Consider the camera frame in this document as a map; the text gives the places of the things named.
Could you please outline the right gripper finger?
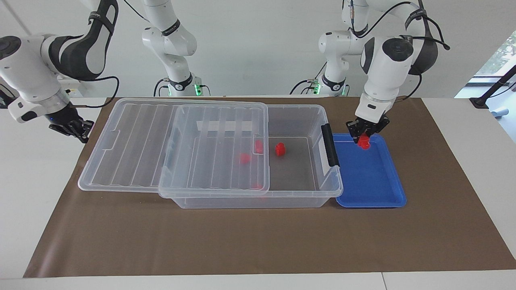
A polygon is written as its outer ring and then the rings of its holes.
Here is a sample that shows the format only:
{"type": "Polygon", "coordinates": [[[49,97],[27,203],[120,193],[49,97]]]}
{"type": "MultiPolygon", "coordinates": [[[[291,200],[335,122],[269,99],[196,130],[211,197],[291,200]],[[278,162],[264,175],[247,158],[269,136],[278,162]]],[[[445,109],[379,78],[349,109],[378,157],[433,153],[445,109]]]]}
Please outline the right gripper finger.
{"type": "Polygon", "coordinates": [[[79,139],[79,132],[74,124],[50,124],[49,128],[65,136],[72,136],[79,139]]]}
{"type": "Polygon", "coordinates": [[[79,141],[83,144],[88,143],[89,141],[89,134],[91,130],[93,129],[95,123],[91,120],[81,120],[79,124],[79,128],[77,129],[77,138],[79,141]]]}

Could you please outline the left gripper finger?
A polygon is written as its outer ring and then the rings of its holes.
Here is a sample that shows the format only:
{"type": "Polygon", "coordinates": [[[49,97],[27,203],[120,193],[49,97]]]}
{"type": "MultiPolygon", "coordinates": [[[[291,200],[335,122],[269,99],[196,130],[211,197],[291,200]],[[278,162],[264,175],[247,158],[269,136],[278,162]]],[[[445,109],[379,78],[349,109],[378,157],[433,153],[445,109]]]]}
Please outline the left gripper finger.
{"type": "Polygon", "coordinates": [[[389,118],[384,114],[377,123],[372,123],[369,128],[369,137],[380,133],[389,124],[389,118]]]}
{"type": "Polygon", "coordinates": [[[360,120],[346,122],[346,127],[355,144],[359,143],[359,139],[363,134],[362,122],[360,120]]]}

